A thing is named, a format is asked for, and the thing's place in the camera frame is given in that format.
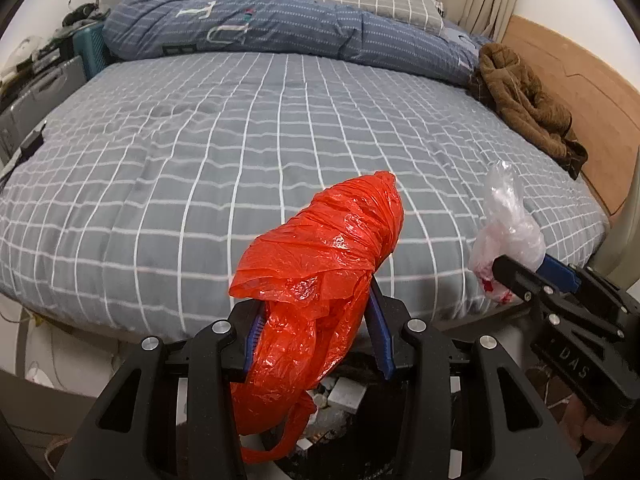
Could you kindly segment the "person right hand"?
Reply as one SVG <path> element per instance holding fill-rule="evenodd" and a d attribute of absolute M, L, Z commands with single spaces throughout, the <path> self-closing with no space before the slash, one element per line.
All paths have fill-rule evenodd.
<path fill-rule="evenodd" d="M 588 414 L 588 410 L 577 396 L 572 394 L 568 401 L 564 415 L 560 421 L 560 428 L 570 442 L 575 453 L 582 447 L 582 439 L 592 442 L 598 451 L 593 462 L 605 459 L 625 434 L 629 422 L 623 418 L 613 425 L 605 425 L 597 417 Z"/>

